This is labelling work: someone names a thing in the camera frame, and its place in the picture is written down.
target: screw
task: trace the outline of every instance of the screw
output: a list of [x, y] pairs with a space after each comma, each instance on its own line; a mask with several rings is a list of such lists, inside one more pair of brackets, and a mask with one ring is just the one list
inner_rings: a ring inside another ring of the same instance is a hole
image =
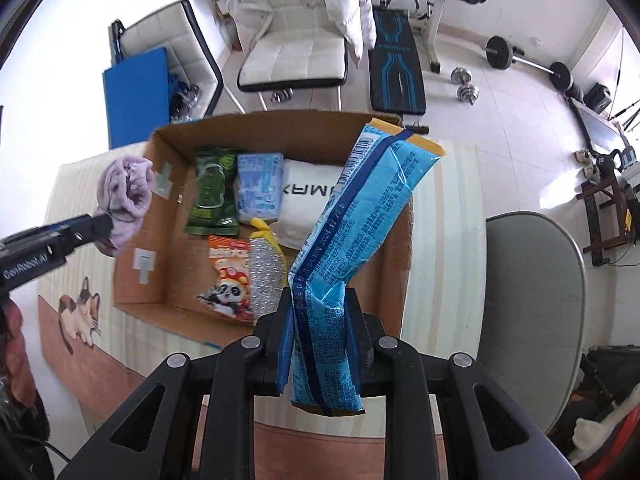
[[460, 368], [469, 368], [473, 363], [473, 359], [470, 355], [465, 353], [458, 353], [453, 356], [453, 364], [459, 366]]
[[396, 348], [398, 346], [398, 339], [396, 339], [395, 337], [391, 337], [390, 335], [385, 335], [378, 339], [378, 344], [382, 346], [382, 348], [391, 350], [392, 348]]
[[258, 348], [260, 343], [260, 338], [257, 335], [248, 335], [242, 338], [242, 346], [244, 348]]
[[187, 358], [183, 354], [170, 355], [166, 360], [166, 363], [171, 368], [180, 368], [181, 366], [184, 366], [185, 362], [187, 362]]

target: blue snack package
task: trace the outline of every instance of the blue snack package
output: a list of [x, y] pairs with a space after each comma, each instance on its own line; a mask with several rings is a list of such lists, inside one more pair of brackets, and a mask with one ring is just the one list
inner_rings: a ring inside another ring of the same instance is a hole
[[364, 126], [289, 271], [293, 405], [326, 416], [363, 412], [346, 353], [346, 283], [382, 245], [415, 186], [444, 154], [399, 126], [377, 119]]
[[238, 155], [238, 219], [250, 224], [252, 218], [274, 222], [282, 200], [281, 153]]

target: cat picture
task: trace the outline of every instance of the cat picture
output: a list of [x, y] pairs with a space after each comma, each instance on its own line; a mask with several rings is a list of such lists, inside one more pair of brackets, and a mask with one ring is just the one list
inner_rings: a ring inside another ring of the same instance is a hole
[[58, 324], [62, 341], [70, 354], [73, 354], [74, 349], [67, 337], [75, 340], [80, 336], [83, 343], [89, 346], [94, 345], [92, 333], [95, 331], [100, 335], [100, 330], [98, 329], [99, 311], [100, 294], [91, 294], [87, 276], [82, 280], [82, 290], [75, 300], [67, 294], [60, 297]]

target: orange snack bag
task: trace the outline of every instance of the orange snack bag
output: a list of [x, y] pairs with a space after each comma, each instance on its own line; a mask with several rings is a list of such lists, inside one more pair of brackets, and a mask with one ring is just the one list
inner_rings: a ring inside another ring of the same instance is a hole
[[218, 282], [198, 299], [211, 310], [230, 319], [253, 323], [249, 284], [249, 240], [209, 236], [209, 261]]

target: white towel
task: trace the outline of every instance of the white towel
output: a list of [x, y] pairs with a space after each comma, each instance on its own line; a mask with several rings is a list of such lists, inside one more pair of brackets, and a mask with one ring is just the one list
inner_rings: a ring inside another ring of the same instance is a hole
[[297, 250], [302, 247], [341, 173], [341, 166], [284, 161], [280, 216], [270, 225], [280, 245]]

